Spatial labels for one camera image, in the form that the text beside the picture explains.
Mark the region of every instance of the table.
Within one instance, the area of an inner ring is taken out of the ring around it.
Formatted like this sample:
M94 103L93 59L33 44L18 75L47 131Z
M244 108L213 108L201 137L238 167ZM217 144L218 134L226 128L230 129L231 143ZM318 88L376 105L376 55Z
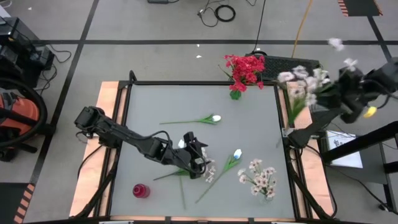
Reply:
M112 117L114 113L117 113L116 121L120 123L123 117L124 102L126 98L126 89L123 86L126 82L103 82L101 85L101 90L99 92L98 101L96 106L104 110L107 116ZM122 88L119 91L120 104L117 110L114 110L116 97L118 94L118 88ZM282 108L282 114L285 121L285 126L287 126L287 110L285 107L285 98L282 90L279 90L280 104ZM296 128L304 128L312 122L309 109L306 108L299 117L295 120ZM318 149L316 140L311 140L309 145ZM94 149L98 147L97 139L90 139L88 141L85 155L86 157ZM110 151L109 164L113 163L113 157L115 150ZM73 198L72 207L70 210L70 216L76 215L90 200L92 195L98 188L98 183L100 181L101 171L103 167L104 158L106 156L105 148L100 149L90 160L86 162L83 166L78 179L75 196ZM326 184L325 171L323 170L322 162L320 158L312 153L310 150L304 150L302 154L302 169L305 176L305 183L308 190L315 197L317 202L322 206L322 208L330 215L333 213L333 207L330 200L330 195L328 187ZM309 212L306 212L306 206L303 197L298 188L296 188L297 193L297 210L299 211L298 216L301 218L306 218ZM109 198L109 187L105 190L102 196L101 206L98 210L99 216L107 215L106 206ZM133 216L133 217L123 217L116 216L111 217L112 220L165 220L165 217L143 217L143 216ZM171 220L211 220L211 221L247 221L247 218L227 218L227 217L171 217ZM291 218L255 218L255 221L280 221L280 222L291 222L294 219Z

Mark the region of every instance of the wooden table frame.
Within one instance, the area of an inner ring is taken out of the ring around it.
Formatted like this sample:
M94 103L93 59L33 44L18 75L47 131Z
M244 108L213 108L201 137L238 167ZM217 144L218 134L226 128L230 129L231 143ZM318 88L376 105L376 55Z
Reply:
M178 85L176 83L185 85L229 85L229 82L138 82L134 74L130 74L131 80L138 85ZM114 121L124 125L126 122L126 114L128 110L129 95L131 91L130 81L120 82L103 82L99 92L98 101L96 106L104 110L106 116L112 117ZM266 85L273 85L275 88L275 97L277 98L277 106L279 109L280 124L285 128L287 125L287 108L286 96L287 92L278 90L275 83L265 83ZM306 108L295 120L296 128L305 128L312 123L309 109ZM309 145L318 149L316 140L311 140ZM88 140L85 150L84 158L89 155L94 149L98 147L98 138ZM120 149L100 149L81 169L80 177L78 179L75 196L73 198L70 216L76 215L87 204L90 198L98 189L99 183L103 181L106 174L109 172L114 163L114 158ZM291 157L296 157L298 154L291 152ZM322 206L327 214L333 213L333 207L330 200L330 194L325 177L321 159L313 152L304 149L301 159L297 159L294 163L296 171L301 176L303 182L306 184L307 189L314 196L319 205ZM294 205L294 213L296 218L313 218L312 212L306 200L303 199L301 191L290 182L292 189L292 200ZM107 186L104 191L100 206L96 206L90 216L108 216L111 208L113 182ZM128 216L128 217L111 217L111 220L145 220L145 221L218 221L218 222L248 222L248 218L226 218L226 217L143 217L143 216ZM255 218L255 222L294 222L291 218Z

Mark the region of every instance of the red flower bunch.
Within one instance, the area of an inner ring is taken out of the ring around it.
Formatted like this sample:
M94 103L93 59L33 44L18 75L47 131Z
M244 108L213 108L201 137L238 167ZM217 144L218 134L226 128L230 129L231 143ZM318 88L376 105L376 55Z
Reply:
M232 91L244 92L246 85L257 83L260 89L264 87L262 82L257 82L257 73L265 69L264 56L256 58L254 55L248 57L238 57L235 55L225 55L227 60L227 68L232 67L232 79L235 81L234 85L230 85L229 89Z

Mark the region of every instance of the white paper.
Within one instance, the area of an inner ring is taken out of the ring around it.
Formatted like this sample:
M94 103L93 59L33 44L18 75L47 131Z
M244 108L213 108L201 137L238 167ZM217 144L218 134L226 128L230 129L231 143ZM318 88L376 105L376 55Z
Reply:
M354 134L346 134L338 131L326 131L326 136L328 138L329 150L333 150L342 144L352 141L356 137ZM335 159L331 164L336 166L363 168L359 152L354 152L345 157Z

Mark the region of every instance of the red vacuum cleaner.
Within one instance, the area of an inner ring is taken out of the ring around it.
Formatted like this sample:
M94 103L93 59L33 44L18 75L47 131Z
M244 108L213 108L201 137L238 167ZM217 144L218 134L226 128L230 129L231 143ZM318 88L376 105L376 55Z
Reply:
M18 150L35 153L24 142L37 134L50 135L55 127L46 124L43 98L26 84L0 78L0 161L9 162Z

